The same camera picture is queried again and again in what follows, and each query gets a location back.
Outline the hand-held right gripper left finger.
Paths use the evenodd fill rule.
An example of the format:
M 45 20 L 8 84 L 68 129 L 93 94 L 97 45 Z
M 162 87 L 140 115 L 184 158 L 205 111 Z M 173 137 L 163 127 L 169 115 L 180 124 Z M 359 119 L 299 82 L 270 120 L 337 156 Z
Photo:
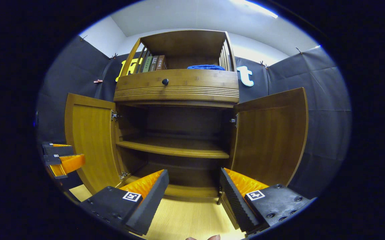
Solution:
M 146 235 L 168 184 L 168 170 L 159 170 L 120 188 L 104 187 L 79 207 L 116 230 Z

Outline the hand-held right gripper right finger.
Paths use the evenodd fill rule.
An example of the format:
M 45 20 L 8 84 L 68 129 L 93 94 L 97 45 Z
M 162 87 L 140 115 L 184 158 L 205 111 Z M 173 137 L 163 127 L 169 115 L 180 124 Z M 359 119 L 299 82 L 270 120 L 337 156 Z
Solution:
M 220 199 L 235 228 L 256 235 L 304 210 L 308 199 L 282 184 L 265 185 L 233 170 L 220 170 Z

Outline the wooden cabinet door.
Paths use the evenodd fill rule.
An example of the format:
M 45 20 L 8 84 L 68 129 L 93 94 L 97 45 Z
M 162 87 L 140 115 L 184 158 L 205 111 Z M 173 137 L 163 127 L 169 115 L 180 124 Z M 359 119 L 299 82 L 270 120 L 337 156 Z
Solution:
M 234 119 L 227 168 L 270 186 L 290 184 L 308 137 L 305 88 L 236 104 Z
M 107 186 L 122 185 L 122 162 L 116 147 L 116 104 L 69 93 L 64 127 L 66 143 L 85 163 L 77 170 L 81 181 L 95 194 Z

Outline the wooden double-door shoe cabinet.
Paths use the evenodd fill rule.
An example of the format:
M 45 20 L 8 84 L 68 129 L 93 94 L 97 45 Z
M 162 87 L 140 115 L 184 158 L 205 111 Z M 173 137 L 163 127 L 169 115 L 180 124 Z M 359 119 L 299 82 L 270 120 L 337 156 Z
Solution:
M 167 69 L 214 64 L 234 71 L 235 58 L 227 32 L 182 30 L 140 37 L 117 77 L 142 73 L 148 56 L 165 55 Z M 116 142 L 150 141 L 195 147 L 206 142 L 227 152 L 233 125 L 234 102 L 191 100 L 114 101 L 123 117 L 117 121 Z M 228 159 L 168 156 L 117 146 L 126 183 L 159 170 L 168 170 L 166 195 L 183 198 L 213 198 L 219 194 L 219 171 Z

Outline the wooden inner shelf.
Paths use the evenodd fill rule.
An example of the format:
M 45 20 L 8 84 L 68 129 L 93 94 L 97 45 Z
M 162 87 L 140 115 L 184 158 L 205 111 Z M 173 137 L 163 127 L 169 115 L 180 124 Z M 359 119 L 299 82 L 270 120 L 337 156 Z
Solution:
M 206 159 L 228 159 L 229 154 L 216 145 L 206 142 L 199 144 L 198 146 L 191 147 L 182 144 L 174 144 L 168 146 L 168 144 L 157 144 L 150 141 L 134 142 L 134 141 L 121 141 L 116 142 L 117 146 L 134 149 L 142 152 L 149 152 L 154 154 L 162 154 L 168 156 L 178 157 L 191 157 L 191 158 L 206 158 Z

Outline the black backdrop cloth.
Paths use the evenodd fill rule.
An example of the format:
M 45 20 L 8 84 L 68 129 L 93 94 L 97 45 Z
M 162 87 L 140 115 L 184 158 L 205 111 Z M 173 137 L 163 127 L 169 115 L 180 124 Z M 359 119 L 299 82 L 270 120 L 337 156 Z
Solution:
M 319 196 L 333 180 L 351 136 L 352 109 L 343 76 L 321 46 L 297 53 L 268 67 L 239 54 L 238 66 L 252 72 L 251 87 L 239 85 L 240 102 L 293 88 L 305 88 L 309 128 L 302 161 L 289 187 L 308 198 Z M 34 126 L 39 142 L 65 143 L 64 111 L 69 93 L 110 101 L 116 77 L 128 54 L 111 59 L 79 38 L 71 41 L 45 74 L 37 96 Z

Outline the wooden drawer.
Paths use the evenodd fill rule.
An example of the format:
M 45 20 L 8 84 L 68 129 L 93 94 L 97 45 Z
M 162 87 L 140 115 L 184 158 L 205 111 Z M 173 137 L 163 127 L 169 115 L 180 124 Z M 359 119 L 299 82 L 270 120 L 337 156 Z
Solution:
M 162 84 L 169 79 L 168 86 Z M 239 101 L 237 73 L 225 70 L 174 69 L 122 76 L 114 101 Z

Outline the blue folded towel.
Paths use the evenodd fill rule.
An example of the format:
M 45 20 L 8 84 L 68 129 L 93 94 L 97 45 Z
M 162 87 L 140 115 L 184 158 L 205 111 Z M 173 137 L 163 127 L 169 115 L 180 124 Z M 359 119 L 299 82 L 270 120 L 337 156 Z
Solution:
M 203 69 L 203 70 L 226 70 L 224 67 L 214 64 L 201 64 L 188 66 L 187 69 Z

